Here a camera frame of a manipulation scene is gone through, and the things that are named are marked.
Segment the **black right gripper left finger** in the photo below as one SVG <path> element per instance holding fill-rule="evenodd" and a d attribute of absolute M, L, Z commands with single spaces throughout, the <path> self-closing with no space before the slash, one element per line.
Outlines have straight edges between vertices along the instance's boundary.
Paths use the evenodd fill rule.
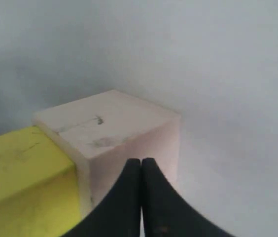
<path fill-rule="evenodd" d="M 130 158 L 103 200 L 65 237 L 140 236 L 141 163 Z"/>

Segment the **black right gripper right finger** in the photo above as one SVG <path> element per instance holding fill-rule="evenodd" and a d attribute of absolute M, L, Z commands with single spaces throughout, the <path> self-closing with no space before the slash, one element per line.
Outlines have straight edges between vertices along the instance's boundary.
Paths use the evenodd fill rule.
<path fill-rule="evenodd" d="M 153 158 L 142 160 L 142 211 L 146 237 L 230 237 L 195 209 L 168 182 Z"/>

